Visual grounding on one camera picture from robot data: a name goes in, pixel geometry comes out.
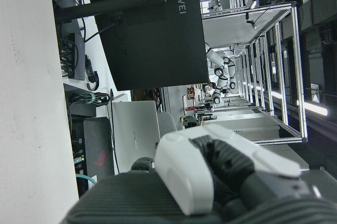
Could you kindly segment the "white grey right robot hand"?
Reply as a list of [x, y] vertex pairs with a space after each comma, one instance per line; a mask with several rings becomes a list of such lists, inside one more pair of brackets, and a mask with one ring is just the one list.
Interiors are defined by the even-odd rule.
[[154, 164], [99, 181], [63, 223], [336, 223], [300, 165], [218, 124], [162, 137]]

